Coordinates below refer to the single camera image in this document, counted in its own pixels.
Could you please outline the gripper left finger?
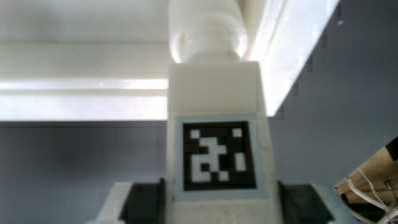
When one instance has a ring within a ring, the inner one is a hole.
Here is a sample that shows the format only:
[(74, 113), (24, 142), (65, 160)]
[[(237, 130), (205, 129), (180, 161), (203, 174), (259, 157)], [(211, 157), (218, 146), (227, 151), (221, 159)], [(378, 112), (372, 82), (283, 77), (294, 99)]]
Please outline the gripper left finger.
[(118, 183), (93, 224), (166, 224), (166, 180)]

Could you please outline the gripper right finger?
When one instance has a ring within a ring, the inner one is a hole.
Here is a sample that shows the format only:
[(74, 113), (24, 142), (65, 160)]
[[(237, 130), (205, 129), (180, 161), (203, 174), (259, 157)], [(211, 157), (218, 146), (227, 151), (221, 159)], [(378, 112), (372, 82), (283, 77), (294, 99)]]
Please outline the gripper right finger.
[(280, 198), (285, 224), (340, 224), (326, 185), (280, 183)]

